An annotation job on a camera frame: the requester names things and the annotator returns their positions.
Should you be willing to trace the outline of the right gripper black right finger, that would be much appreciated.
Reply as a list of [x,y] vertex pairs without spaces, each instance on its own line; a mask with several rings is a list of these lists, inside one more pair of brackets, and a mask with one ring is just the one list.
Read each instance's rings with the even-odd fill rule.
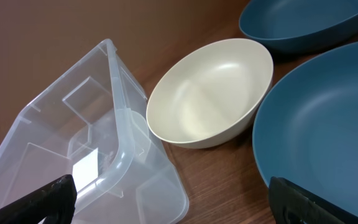
[[358,217],[283,177],[271,177],[268,202],[280,224],[358,223]]

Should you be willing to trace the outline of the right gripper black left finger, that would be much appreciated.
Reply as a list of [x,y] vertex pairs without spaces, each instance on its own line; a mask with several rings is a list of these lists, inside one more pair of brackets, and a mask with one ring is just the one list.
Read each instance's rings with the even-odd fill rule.
[[0,209],[0,224],[70,224],[77,198],[73,176],[63,175]]

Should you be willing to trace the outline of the dark blue large bowl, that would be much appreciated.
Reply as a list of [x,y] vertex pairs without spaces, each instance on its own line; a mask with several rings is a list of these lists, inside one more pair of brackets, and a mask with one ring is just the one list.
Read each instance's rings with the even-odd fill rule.
[[259,107],[252,144],[265,183],[286,178],[358,216],[358,42],[279,80]]

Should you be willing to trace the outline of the clear plastic storage bin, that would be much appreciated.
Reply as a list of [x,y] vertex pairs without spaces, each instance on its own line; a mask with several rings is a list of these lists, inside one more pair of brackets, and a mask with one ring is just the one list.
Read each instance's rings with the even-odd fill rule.
[[98,149],[74,223],[177,223],[189,200],[146,121],[147,97],[105,39],[17,115],[0,145],[0,208],[65,175]]

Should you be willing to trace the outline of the cream large bowl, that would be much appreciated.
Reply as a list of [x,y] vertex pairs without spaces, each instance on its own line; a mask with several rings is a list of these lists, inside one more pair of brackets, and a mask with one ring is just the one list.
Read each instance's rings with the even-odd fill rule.
[[202,149],[247,129],[272,86],[273,58],[250,39],[205,45],[170,68],[150,95],[151,132],[173,145]]

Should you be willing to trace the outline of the white paper label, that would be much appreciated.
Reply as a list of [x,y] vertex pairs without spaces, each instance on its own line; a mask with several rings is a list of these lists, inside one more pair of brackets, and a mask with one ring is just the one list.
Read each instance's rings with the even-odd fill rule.
[[75,157],[72,176],[77,191],[81,191],[98,177],[98,149],[85,149]]

